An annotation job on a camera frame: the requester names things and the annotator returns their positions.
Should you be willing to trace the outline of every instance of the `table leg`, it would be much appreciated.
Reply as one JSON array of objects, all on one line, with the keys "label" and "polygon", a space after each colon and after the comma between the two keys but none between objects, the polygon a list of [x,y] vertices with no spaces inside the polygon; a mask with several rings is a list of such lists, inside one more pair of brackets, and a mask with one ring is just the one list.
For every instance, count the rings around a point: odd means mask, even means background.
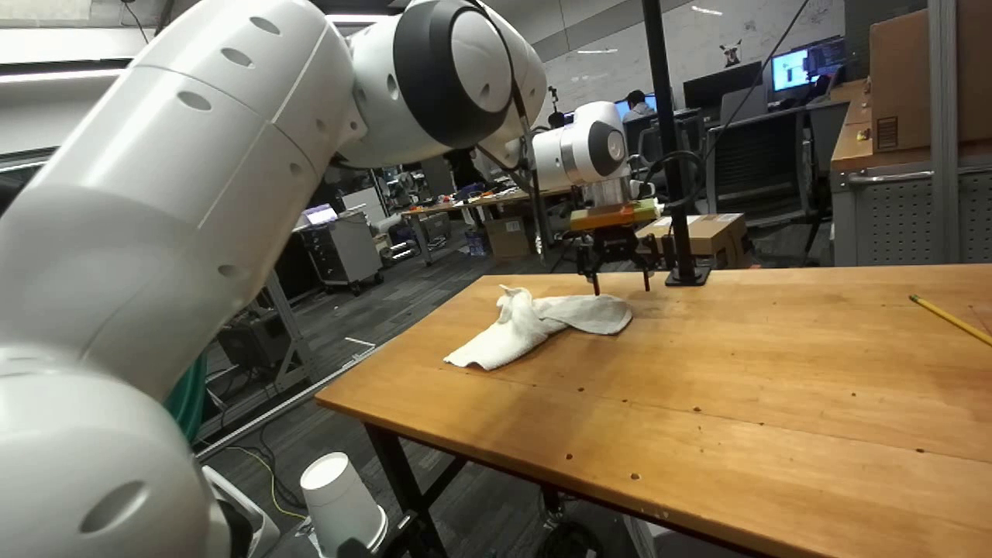
[{"label": "table leg", "polygon": [[412,517],[414,554],[443,558],[445,551],[431,521],[431,502],[423,501],[423,492],[412,477],[399,439],[375,425],[365,425],[365,432],[404,515]]},{"label": "table leg", "polygon": [[431,266],[431,246],[428,246],[428,234],[423,234],[422,218],[408,218],[408,230],[412,230],[414,249],[423,258],[423,266]]},{"label": "table leg", "polygon": [[549,515],[561,515],[561,492],[555,487],[543,485],[540,495],[544,501]]}]

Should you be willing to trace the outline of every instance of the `ceiling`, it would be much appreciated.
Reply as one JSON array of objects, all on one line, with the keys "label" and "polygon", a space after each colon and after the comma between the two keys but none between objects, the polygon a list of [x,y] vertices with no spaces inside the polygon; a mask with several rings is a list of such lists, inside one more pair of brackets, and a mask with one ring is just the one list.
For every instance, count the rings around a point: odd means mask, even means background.
[{"label": "ceiling", "polygon": [[[2,0],[0,29],[133,29],[133,18],[146,29],[157,29],[161,16],[191,0]],[[399,13],[406,0],[314,0],[321,13]],[[535,0],[487,0],[507,23],[518,23],[523,10],[543,10]]]}]

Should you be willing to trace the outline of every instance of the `desk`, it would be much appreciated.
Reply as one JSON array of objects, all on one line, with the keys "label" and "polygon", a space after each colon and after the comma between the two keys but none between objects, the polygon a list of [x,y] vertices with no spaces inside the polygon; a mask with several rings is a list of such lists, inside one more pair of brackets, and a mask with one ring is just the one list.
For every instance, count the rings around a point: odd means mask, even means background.
[{"label": "desk", "polygon": [[[642,226],[634,235],[657,241],[668,239],[671,218],[660,218]],[[743,215],[691,215],[688,218],[688,253],[694,258],[713,258],[713,266],[743,266]]]},{"label": "desk", "polygon": [[[571,186],[561,189],[540,189],[540,199],[555,199],[555,197],[571,197]],[[412,225],[412,235],[423,254],[423,263],[431,266],[437,258],[443,258],[445,253],[460,249],[456,239],[443,239],[437,241],[437,234],[428,234],[423,222],[431,218],[443,218],[453,212],[462,212],[462,222],[474,222],[474,226],[487,226],[489,218],[482,215],[482,207],[507,207],[507,204],[520,204],[529,202],[529,193],[523,189],[504,189],[498,197],[471,197],[468,202],[456,202],[456,204],[418,204],[418,207],[406,207],[404,218]]]},{"label": "desk", "polygon": [[755,551],[990,554],[992,266],[720,270],[646,291],[617,337],[561,331],[498,373],[443,357],[493,322],[482,275],[319,402],[445,453]]},{"label": "desk", "polygon": [[[831,96],[850,101],[831,160],[835,262],[843,266],[944,262],[932,234],[931,149],[878,155],[869,85],[852,81]],[[992,142],[962,146],[957,199],[962,262],[992,262]]]}]

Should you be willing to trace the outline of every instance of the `towel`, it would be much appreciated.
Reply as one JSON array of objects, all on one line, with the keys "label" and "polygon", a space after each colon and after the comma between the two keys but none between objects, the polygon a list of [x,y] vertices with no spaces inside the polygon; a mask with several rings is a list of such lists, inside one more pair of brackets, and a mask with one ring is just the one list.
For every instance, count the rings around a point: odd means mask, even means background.
[{"label": "towel", "polygon": [[532,297],[528,288],[503,288],[497,311],[497,322],[443,357],[443,364],[462,370],[498,370],[529,353],[561,328],[617,334],[632,319],[630,306],[619,297]]}]

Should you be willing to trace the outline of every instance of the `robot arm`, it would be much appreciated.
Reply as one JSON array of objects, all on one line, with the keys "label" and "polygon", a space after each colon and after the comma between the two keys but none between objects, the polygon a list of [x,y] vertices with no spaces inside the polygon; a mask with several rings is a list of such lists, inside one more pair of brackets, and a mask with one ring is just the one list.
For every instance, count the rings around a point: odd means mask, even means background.
[{"label": "robot arm", "polygon": [[532,169],[543,189],[597,183],[626,162],[626,138],[615,102],[578,107],[573,123],[532,138]]},{"label": "robot arm", "polygon": [[543,89],[532,49],[462,0],[349,48],[304,0],[174,23],[0,222],[2,551],[225,548],[157,399],[260,291],[331,155],[498,142]]}]

